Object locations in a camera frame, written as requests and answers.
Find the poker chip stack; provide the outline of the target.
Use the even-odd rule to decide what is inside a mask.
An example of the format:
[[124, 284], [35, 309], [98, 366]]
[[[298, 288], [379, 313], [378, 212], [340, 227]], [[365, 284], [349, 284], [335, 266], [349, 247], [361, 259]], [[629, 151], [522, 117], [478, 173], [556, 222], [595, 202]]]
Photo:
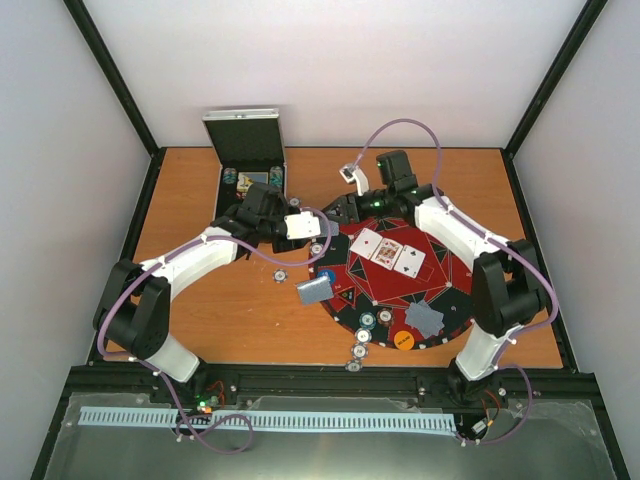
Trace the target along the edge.
[[310, 254], [313, 257], [319, 256], [323, 251], [324, 245], [320, 243], [313, 243], [310, 246]]

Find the blue small blind button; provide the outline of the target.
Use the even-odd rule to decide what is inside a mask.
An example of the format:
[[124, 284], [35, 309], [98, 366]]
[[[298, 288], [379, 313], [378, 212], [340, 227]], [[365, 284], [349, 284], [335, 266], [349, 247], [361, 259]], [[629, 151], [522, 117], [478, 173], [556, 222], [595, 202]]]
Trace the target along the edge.
[[331, 269], [320, 269], [317, 273], [317, 276], [326, 277], [331, 284], [334, 284], [336, 281], [336, 275]]

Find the blue orange ten chip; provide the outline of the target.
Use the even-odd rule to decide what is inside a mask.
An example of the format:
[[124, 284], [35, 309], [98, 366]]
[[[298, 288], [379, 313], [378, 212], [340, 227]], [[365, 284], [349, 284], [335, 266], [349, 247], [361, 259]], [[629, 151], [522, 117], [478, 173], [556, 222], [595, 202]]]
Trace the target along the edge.
[[368, 347], [363, 343], [356, 343], [351, 348], [351, 355], [354, 360], [361, 361], [368, 356]]
[[357, 343], [368, 344], [372, 340], [372, 333], [368, 329], [360, 328], [355, 332], [354, 337]]

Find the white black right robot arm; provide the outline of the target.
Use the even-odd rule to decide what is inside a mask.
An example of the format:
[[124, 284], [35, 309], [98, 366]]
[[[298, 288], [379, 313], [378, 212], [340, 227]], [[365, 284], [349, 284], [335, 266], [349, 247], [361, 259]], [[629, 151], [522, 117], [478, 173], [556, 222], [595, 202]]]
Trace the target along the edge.
[[492, 233], [435, 184], [420, 185], [406, 152], [381, 154], [377, 166], [375, 190], [358, 164], [342, 167], [355, 191], [327, 207], [338, 227], [312, 271], [330, 283], [327, 312], [356, 336], [347, 367], [359, 369], [371, 343], [417, 350], [465, 335], [447, 383], [455, 403], [471, 402], [552, 289], [529, 241]]

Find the grey card deck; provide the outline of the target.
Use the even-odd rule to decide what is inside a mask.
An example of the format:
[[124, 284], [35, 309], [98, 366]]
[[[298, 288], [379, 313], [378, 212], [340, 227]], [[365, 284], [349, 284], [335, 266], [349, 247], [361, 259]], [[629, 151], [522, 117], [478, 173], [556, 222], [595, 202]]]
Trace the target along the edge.
[[339, 224], [332, 220], [321, 220], [321, 237], [337, 237], [340, 234]]

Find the ace of diamonds card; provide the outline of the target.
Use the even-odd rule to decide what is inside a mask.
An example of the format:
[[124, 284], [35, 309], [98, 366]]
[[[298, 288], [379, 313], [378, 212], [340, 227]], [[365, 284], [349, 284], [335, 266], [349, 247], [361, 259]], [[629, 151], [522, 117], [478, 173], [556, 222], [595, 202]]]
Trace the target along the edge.
[[349, 247], [349, 251], [365, 259], [370, 259], [382, 240], [383, 237], [379, 233], [368, 228], [363, 228], [354, 238]]

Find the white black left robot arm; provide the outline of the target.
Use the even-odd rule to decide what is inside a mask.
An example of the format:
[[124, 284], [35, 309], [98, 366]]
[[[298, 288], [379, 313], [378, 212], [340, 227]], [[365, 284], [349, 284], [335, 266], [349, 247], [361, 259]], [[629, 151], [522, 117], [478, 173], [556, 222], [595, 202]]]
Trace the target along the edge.
[[321, 221], [290, 205], [281, 191], [264, 183], [249, 187], [245, 199], [213, 220], [202, 233], [156, 258], [121, 260], [111, 270], [94, 328], [97, 349], [120, 347], [130, 358], [173, 379], [172, 388], [186, 402], [201, 400], [208, 378], [198, 371], [200, 358], [170, 333], [173, 300], [212, 271], [256, 254], [262, 243], [274, 253], [302, 248], [319, 235]]

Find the blue green fifty chip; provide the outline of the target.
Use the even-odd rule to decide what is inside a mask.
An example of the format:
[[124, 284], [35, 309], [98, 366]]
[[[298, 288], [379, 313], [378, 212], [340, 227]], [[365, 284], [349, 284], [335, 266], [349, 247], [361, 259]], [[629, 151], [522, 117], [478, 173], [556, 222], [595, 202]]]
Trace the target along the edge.
[[364, 312], [359, 317], [359, 324], [361, 328], [372, 330], [377, 324], [377, 319], [372, 313]]

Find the orange big blind button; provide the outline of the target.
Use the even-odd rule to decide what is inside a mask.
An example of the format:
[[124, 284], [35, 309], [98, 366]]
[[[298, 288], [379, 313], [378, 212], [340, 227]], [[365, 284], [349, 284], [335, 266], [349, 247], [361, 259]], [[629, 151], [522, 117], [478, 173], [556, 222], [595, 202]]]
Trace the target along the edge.
[[397, 331], [393, 338], [393, 343], [398, 350], [410, 351], [415, 346], [415, 338], [410, 331]]

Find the blue patterned playing card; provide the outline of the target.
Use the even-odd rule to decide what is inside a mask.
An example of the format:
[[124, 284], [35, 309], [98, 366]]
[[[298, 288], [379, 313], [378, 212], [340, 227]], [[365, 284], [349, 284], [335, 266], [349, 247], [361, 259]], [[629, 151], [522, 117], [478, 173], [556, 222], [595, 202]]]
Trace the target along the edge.
[[432, 312], [425, 303], [411, 303], [405, 311], [405, 323], [413, 328], [430, 326]]
[[327, 301], [334, 297], [330, 279], [326, 276], [301, 282], [296, 285], [296, 289], [303, 305]]
[[430, 326], [418, 327], [416, 329], [419, 330], [420, 333], [422, 334], [422, 336], [425, 337], [425, 338], [429, 338], [431, 336], [438, 335], [439, 332], [444, 327], [443, 319], [444, 319], [444, 314], [443, 313], [441, 313], [439, 311], [436, 311], [436, 310], [433, 310], [433, 312], [432, 312], [432, 324]]

